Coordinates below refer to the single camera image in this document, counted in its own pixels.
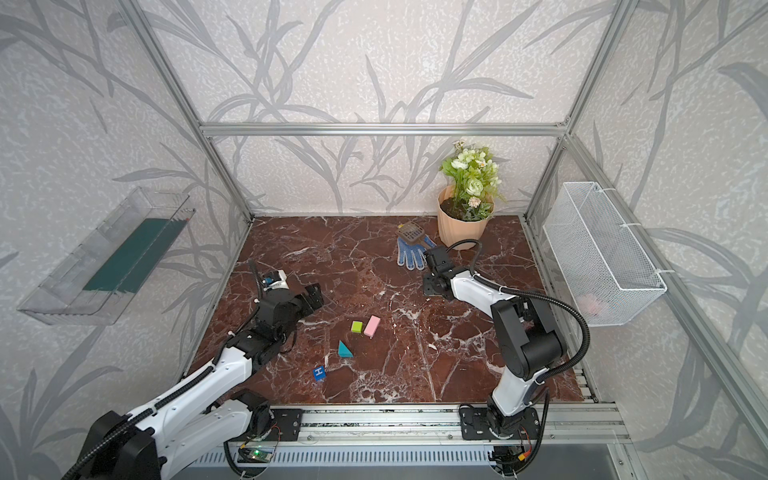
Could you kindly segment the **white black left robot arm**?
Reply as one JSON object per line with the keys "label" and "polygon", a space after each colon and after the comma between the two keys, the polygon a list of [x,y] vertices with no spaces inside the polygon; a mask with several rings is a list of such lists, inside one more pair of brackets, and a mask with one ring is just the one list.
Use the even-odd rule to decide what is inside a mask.
{"label": "white black left robot arm", "polygon": [[295,293],[269,286],[250,317],[211,360],[155,399],[120,415],[109,411],[91,426],[67,479],[170,479],[216,445],[271,429],[268,401],[242,390],[219,399],[282,351],[300,320],[324,304],[319,284]]}

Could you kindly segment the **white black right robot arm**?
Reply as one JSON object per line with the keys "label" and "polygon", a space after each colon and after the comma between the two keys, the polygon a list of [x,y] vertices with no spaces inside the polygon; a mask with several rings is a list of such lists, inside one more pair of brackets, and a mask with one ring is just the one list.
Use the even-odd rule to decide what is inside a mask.
{"label": "white black right robot arm", "polygon": [[535,397],[543,375],[564,352],[549,302],[540,295],[512,293],[467,269],[423,277],[427,296],[459,300],[493,322],[505,370],[484,407],[461,406],[465,440],[518,440],[540,436]]}

